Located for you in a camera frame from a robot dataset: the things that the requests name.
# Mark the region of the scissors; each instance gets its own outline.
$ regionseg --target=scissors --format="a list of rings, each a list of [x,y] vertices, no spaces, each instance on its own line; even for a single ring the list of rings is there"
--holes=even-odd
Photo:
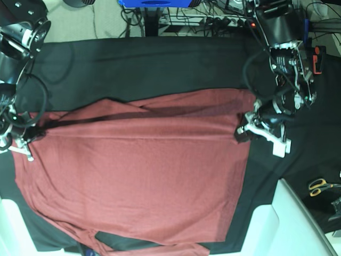
[[[327,183],[325,179],[316,179],[308,186],[309,194],[311,197],[320,195],[323,191],[329,188],[341,188],[341,184]]]

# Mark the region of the wire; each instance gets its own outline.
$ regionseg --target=wire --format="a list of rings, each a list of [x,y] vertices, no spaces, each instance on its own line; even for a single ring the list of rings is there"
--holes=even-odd
[[[172,22],[172,18],[171,18],[171,12],[169,11],[169,7],[167,7],[167,11],[168,11],[168,16],[169,16],[169,21],[170,21],[170,25],[172,26],[173,25],[173,22]]]
[[[310,4],[307,5],[307,7],[305,8],[305,14],[306,14],[307,17],[308,17],[308,7],[309,7],[310,5],[312,5],[312,4],[323,4],[323,5],[326,5],[326,6],[327,6],[328,8],[330,8],[333,12],[335,12],[336,15],[339,16],[339,18],[341,18],[341,15],[338,14],[338,12],[335,11],[335,9],[333,9],[329,4],[321,3],[321,2],[312,2],[312,3],[310,3]]]
[[[225,9],[221,6],[218,5],[218,2],[221,2],[222,4],[226,4],[225,2],[223,2],[222,0],[210,0],[212,2],[212,4],[217,7],[218,9],[220,9],[222,12],[224,12],[225,14],[230,14],[230,13],[226,13],[226,12],[232,12],[233,14],[235,14],[239,19],[240,17],[246,18],[245,15],[240,14],[239,12],[233,10],[233,9]]]
[[[331,35],[331,34],[333,34],[333,33],[324,33],[324,34],[322,34],[322,35],[315,36],[315,37],[313,38],[313,40],[318,39],[318,38],[320,38],[320,37],[322,37],[322,36]]]
[[[341,20],[340,18],[330,18],[330,19],[325,19],[325,20],[319,20],[314,23],[324,23],[325,21],[330,21],[330,20]]]
[[[21,123],[14,121],[12,118],[10,118],[9,114],[7,112],[3,111],[3,114],[2,114],[5,121],[7,121],[10,124],[12,124],[13,126],[19,127],[19,128],[28,128],[28,127],[36,124],[41,119],[43,114],[45,113],[46,106],[47,106],[48,91],[47,91],[45,83],[36,75],[30,74],[29,77],[33,78],[34,80],[36,80],[38,82],[38,85],[40,86],[40,88],[42,89],[42,92],[43,92],[43,104],[42,104],[42,107],[41,107],[38,115],[36,117],[32,118],[31,120],[27,121],[26,123],[21,124]]]
[[[182,15],[184,15],[187,18],[188,26],[190,27],[190,19],[186,16],[186,14],[183,12],[183,8],[181,8]]]
[[[339,38],[336,36],[335,33],[333,33],[333,35],[335,36],[336,40],[339,42],[339,46],[341,46],[341,42],[340,42]]]
[[[93,26],[94,26],[95,37],[96,37],[96,39],[98,39],[97,29],[96,29],[96,14],[95,14],[95,6],[94,5],[91,5],[91,10],[94,14]]]
[[[188,34],[190,31],[192,31],[194,34],[197,33],[195,27],[193,27],[193,26],[189,26],[189,27],[190,27],[190,29],[188,30],[187,34]]]
[[[213,4],[213,2],[211,2],[210,0],[208,0],[207,3],[208,3],[208,5],[209,5],[209,9],[208,9],[209,15],[213,15],[213,16],[214,16],[215,10],[214,10],[214,4]]]
[[[199,12],[199,13],[201,13],[201,14],[203,14],[203,15],[205,15],[205,16],[207,16],[208,17],[208,15],[207,15],[207,13],[205,13],[205,12],[202,12],[202,11],[199,11],[198,9],[196,9],[196,8],[191,8],[191,9],[194,9],[194,10],[196,10],[197,12]]]
[[[246,87],[249,89],[249,91],[255,95],[257,98],[259,98],[262,101],[268,101],[271,100],[273,98],[273,96],[263,96],[261,95],[255,88],[253,88],[249,82],[249,78],[247,75],[247,70],[250,66],[250,64],[258,57],[260,56],[263,52],[265,51],[265,49],[257,52],[256,54],[252,55],[250,58],[247,59],[247,61],[245,62],[244,66],[243,66],[243,70],[242,70],[242,76],[243,76],[243,80],[245,82]]]
[[[208,33],[206,34],[206,31],[210,31],[210,29],[206,29],[206,25],[207,25],[207,23],[205,22],[205,24],[204,24],[204,37],[208,37]]]
[[[118,38],[121,38],[121,36],[127,31],[127,28],[118,36]]]
[[[196,30],[194,33],[197,34],[197,33],[199,33],[199,32],[207,31],[207,30],[209,30],[209,29],[199,29],[199,30]]]
[[[128,23],[128,21],[126,20],[126,19],[127,19],[127,14],[131,14],[131,13],[133,13],[133,16],[136,17],[137,22],[136,22],[136,23],[130,23],[130,26],[139,26],[140,23],[141,23],[141,21],[142,21],[142,16],[139,15],[139,14],[137,13],[137,10],[136,10],[136,9],[125,9],[125,8],[122,6],[121,17],[122,17],[122,19],[123,19],[126,23]]]
[[[186,16],[186,18],[180,19],[180,18],[178,17],[178,13],[179,13],[179,8],[176,8],[176,18],[177,18],[177,20],[189,20],[189,19],[197,18],[197,17],[188,17],[188,16],[184,15],[184,16]]]

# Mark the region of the maroon shirt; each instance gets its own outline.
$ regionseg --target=maroon shirt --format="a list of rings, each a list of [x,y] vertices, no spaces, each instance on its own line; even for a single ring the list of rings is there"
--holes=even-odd
[[[37,214],[101,255],[208,255],[197,243],[225,240],[242,189],[249,144],[233,133],[253,101],[216,89],[48,113],[35,161],[14,153],[16,182]],[[164,246],[115,252],[98,231]]]

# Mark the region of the black tablecloth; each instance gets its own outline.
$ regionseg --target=black tablecloth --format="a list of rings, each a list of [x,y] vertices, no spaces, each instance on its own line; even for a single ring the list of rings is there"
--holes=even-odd
[[[46,44],[33,73],[47,84],[48,110],[72,110],[102,98],[127,102],[159,95],[207,88],[244,88],[241,69],[246,58],[259,51],[250,38],[128,38]],[[290,124],[292,152],[284,159],[272,156],[272,145],[253,141],[243,190],[224,243],[206,243],[211,253],[240,251],[253,210],[272,202],[279,178],[285,177],[306,203],[324,231],[338,229],[327,223],[331,196],[308,198],[306,184],[324,176],[338,181],[339,130],[338,86],[341,61],[327,57],[325,71],[315,79],[318,99],[311,110],[303,110]],[[274,77],[266,56],[250,68],[250,80],[263,93],[274,89]],[[34,81],[20,91],[19,110],[38,111],[41,99]],[[0,196],[18,203],[40,251],[73,246],[75,241],[35,215],[14,183],[13,158],[0,155]],[[97,238],[116,250],[156,246],[149,242],[98,233]]]

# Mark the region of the blue box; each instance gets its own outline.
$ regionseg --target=blue box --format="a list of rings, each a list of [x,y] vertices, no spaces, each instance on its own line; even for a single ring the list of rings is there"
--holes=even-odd
[[[127,8],[134,7],[183,7],[190,6],[192,0],[119,0],[118,3]]]

